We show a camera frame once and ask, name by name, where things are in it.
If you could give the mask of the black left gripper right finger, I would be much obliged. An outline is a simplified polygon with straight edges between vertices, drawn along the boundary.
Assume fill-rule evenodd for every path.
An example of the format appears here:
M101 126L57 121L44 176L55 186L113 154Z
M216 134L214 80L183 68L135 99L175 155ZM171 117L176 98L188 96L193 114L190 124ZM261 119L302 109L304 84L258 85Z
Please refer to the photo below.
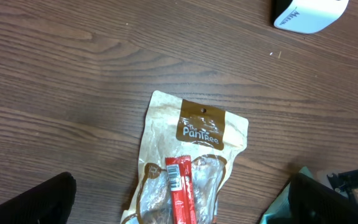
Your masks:
M358 224L358 204L301 173L291 178L288 201L295 224Z

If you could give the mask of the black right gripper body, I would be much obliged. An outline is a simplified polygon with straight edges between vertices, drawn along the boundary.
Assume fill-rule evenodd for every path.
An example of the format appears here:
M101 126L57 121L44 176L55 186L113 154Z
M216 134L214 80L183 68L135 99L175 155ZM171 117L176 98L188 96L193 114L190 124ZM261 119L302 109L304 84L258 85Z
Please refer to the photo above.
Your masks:
M338 174L330 173L326 177L335 192L346 193L350 202L357 202L354 190L358 189L358 169Z

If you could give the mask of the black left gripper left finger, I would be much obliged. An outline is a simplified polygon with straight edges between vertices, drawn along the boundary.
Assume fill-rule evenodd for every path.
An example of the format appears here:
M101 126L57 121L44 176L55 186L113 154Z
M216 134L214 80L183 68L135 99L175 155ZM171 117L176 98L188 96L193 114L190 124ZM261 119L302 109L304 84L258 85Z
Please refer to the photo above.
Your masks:
M76 180L62 172L0 204L0 224L66 224L75 195Z

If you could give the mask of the teal snack packet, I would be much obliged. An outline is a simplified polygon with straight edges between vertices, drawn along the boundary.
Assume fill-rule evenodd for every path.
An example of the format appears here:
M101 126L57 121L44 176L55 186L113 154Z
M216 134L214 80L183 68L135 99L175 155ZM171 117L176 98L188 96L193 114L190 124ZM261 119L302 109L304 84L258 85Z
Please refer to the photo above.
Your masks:
M293 224L295 222L293 215L291 214L290 202L288 199L291 182L294 176L294 174L290 176L277 198L261 216L260 224Z

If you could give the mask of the red stick snack packet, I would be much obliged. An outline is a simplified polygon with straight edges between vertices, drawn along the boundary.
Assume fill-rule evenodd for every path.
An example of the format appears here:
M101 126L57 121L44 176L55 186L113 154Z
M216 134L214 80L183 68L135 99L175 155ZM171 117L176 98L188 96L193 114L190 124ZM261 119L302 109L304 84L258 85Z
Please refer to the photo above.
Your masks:
M174 223L197 224L191 157L168 157L165 163L172 196Z

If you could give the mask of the beige brown snack bag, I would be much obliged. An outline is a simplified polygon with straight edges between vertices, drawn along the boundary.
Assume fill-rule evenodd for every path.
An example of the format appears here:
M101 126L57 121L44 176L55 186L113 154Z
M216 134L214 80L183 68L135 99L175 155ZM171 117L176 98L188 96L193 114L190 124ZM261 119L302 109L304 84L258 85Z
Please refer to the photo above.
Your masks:
M191 196L196 223L215 223L218 193L247 147L247 119L154 91L145 117L139 183L121 223L184 223L176 192Z

